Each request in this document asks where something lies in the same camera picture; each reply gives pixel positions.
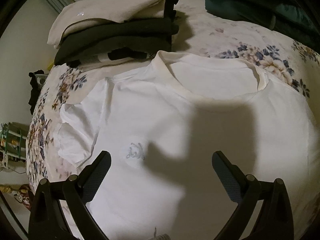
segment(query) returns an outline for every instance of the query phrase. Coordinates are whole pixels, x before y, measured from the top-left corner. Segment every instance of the white t-shirt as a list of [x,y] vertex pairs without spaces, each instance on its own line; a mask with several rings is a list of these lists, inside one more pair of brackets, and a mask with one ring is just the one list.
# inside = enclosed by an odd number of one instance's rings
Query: white t-shirt
[[155,227],[172,240],[212,240],[236,207],[212,168],[217,150],[244,174],[282,178],[295,224],[307,227],[319,188],[313,115],[302,95],[245,60],[160,51],[60,116],[55,145],[79,172],[111,154],[87,204],[111,240],[148,239]]

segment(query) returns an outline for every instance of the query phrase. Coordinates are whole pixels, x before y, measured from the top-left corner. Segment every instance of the neckline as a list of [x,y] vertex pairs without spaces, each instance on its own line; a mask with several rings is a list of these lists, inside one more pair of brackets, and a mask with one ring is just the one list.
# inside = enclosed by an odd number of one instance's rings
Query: neckline
[[[247,93],[240,96],[236,96],[231,99],[214,99],[207,98],[201,95],[197,95],[190,90],[186,89],[170,72],[166,63],[186,62],[192,65],[198,65],[200,67],[206,67],[206,65],[217,64],[219,61],[240,61],[247,65],[248,68],[254,70],[259,76],[259,83],[257,85],[257,91],[253,93]],[[268,84],[269,78],[266,72],[258,66],[243,60],[243,59],[212,59],[207,57],[201,57],[191,53],[177,53],[158,51],[155,58],[151,61],[152,68],[156,71],[156,76],[160,78],[163,85],[173,91],[175,94],[185,99],[189,103],[194,104],[197,108],[202,108],[210,112],[227,112],[244,105],[249,100],[260,96],[263,93]]]

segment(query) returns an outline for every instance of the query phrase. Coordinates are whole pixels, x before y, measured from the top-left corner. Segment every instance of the folded beige sweatshirt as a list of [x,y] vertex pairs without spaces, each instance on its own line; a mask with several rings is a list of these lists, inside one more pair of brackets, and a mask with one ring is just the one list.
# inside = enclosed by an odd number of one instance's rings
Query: folded beige sweatshirt
[[162,18],[165,0],[82,0],[66,6],[54,21],[48,44],[58,47],[70,33],[110,21]]

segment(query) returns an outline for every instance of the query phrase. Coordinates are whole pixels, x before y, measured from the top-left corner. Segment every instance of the floral bedsheet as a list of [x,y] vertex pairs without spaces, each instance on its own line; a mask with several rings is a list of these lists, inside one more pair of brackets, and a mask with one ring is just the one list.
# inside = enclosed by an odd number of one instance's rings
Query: floral bedsheet
[[[211,15],[204,8],[204,0],[179,0],[175,9],[180,30],[174,38],[173,51],[191,52],[204,57],[246,59],[270,71],[305,96],[320,121],[319,54],[259,25]],[[65,180],[77,172],[59,157],[54,148],[52,133],[61,122],[61,105],[81,102],[96,82],[106,76],[147,64],[131,63],[84,73],[66,65],[55,66],[51,70],[38,99],[28,135],[27,174],[33,192],[42,178]],[[320,211],[320,194],[303,208],[306,216],[299,221],[308,220],[310,224]],[[305,229],[305,225],[300,227],[299,223],[295,224],[296,239]]]

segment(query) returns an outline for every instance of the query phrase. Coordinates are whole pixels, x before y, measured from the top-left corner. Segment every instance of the gray logo on shirt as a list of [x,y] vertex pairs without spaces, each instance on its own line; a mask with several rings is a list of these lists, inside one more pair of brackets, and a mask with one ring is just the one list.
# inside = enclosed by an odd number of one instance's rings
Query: gray logo on shirt
[[129,154],[127,155],[127,159],[129,158],[137,158],[137,159],[142,159],[144,161],[145,157],[143,154],[141,143],[138,143],[138,145],[136,145],[135,143],[130,144]]

